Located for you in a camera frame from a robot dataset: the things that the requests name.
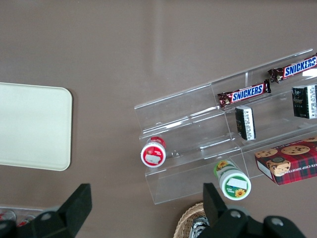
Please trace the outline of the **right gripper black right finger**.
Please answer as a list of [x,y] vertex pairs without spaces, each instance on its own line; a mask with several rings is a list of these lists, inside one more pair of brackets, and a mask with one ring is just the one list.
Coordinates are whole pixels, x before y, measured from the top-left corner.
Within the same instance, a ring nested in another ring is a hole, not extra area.
[[200,238],[304,238],[305,235],[291,220],[267,216],[258,222],[245,212],[229,209],[213,183],[203,185],[203,207],[209,226]]

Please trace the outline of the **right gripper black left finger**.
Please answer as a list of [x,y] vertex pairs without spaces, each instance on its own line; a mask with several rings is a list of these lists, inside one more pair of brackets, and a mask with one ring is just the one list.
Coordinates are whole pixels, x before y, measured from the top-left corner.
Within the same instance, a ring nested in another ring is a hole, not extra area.
[[83,183],[61,205],[44,210],[0,208],[2,238],[74,238],[92,210],[91,185]]

